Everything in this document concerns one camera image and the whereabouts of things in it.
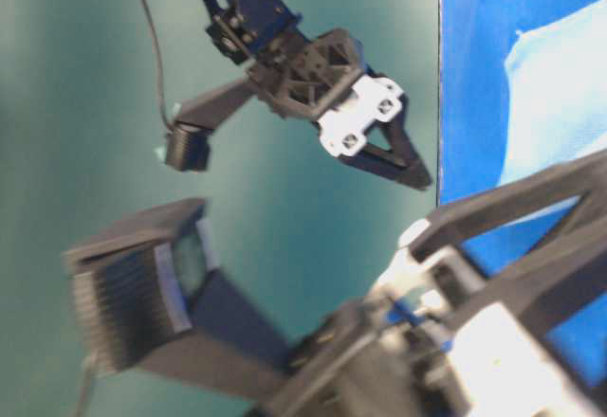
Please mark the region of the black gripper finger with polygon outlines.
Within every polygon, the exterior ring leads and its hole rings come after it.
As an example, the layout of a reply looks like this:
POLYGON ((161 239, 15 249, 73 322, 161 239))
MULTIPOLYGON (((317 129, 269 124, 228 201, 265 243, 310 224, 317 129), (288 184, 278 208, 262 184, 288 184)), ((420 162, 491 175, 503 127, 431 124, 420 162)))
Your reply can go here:
POLYGON ((606 152, 551 166, 521 180, 442 205, 408 245, 422 262, 445 245, 461 244, 529 213, 577 196, 577 204, 535 244, 540 247, 606 214, 606 152))

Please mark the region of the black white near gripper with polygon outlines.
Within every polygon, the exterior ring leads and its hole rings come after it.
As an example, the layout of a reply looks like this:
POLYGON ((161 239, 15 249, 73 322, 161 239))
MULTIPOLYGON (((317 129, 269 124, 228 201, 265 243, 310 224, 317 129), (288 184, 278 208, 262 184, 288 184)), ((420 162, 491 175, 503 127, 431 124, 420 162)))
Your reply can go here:
POLYGON ((293 356, 253 416, 602 416, 606 219, 494 276, 460 245, 391 266, 293 356))

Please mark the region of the black white far gripper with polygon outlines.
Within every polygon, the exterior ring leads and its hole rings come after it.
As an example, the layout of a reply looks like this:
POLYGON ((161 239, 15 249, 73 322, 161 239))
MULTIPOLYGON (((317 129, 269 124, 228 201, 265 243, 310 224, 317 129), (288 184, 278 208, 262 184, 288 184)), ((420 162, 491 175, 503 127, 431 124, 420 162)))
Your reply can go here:
POLYGON ((405 131, 408 105, 403 89, 373 76, 362 44, 336 28, 313 40, 289 29, 273 40, 247 70, 259 100, 283 118, 299 118, 319 128, 319 140, 346 166, 414 190, 432 177, 405 131), (367 141, 379 130, 387 148, 367 141))

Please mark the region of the black far robot arm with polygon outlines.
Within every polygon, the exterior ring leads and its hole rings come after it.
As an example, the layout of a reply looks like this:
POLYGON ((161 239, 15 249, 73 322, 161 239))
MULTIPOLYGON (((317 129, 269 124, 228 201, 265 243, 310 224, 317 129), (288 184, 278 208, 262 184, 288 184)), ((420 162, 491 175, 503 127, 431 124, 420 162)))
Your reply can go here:
MULTIPOLYGON (((167 163, 206 167, 209 136, 251 97, 311 121, 349 166, 421 189, 406 99, 343 29, 316 39, 282 0, 203 0, 217 48, 246 76, 185 103, 167 163)), ((606 154, 556 164, 435 209, 401 235, 365 296, 288 347, 218 272, 218 298, 176 368, 248 398, 254 416, 602 416, 591 383, 551 332, 606 290, 606 154)))

